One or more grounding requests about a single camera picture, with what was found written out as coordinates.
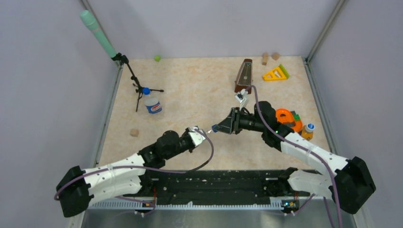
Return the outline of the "blue bottle cap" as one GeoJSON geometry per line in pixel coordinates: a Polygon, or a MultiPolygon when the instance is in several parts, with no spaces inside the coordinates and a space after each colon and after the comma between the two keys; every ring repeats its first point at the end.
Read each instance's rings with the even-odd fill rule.
{"type": "Polygon", "coordinates": [[[217,130],[217,125],[216,124],[214,124],[214,125],[212,125],[211,126],[211,130],[214,132],[214,133],[216,133],[218,130],[217,130]]]}

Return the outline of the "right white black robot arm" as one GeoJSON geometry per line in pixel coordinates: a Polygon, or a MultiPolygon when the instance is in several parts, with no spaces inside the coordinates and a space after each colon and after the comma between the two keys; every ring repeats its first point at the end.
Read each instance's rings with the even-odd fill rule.
{"type": "Polygon", "coordinates": [[[254,105],[254,113],[233,107],[229,115],[212,126],[214,132],[239,134],[242,130],[260,132],[271,148],[293,156],[314,168],[317,173],[289,168],[278,184],[279,191],[291,196],[304,191],[332,199],[341,210],[356,214],[376,191],[366,162],[355,156],[348,159],[326,151],[282,124],[267,101],[254,105]]]}

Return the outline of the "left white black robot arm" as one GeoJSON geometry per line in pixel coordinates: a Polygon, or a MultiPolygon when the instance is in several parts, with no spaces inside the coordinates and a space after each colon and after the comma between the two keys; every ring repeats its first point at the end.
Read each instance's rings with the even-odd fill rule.
{"type": "Polygon", "coordinates": [[[163,172],[162,167],[186,151],[192,152],[206,140],[206,132],[190,127],[182,135],[166,131],[156,142],[117,162],[95,168],[70,168],[56,186],[54,200],[63,216],[76,216],[100,201],[129,194],[147,196],[152,192],[148,171],[163,172]]]}

